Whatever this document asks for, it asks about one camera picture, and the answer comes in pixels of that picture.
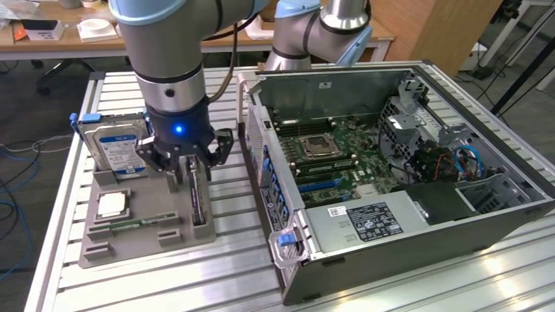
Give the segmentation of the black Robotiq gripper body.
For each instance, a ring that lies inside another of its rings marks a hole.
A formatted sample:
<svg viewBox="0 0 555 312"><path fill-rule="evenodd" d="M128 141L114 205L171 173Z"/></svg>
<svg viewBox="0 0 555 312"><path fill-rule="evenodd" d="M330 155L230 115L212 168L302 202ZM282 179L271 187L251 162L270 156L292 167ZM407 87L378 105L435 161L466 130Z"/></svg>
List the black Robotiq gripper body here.
<svg viewBox="0 0 555 312"><path fill-rule="evenodd" d="M163 112L147 107L158 152L154 163L166 171L178 168L178 158L194 155L204 165L214 165L208 146L215 139L210 124L208 101L202 100L182 112Z"/></svg>

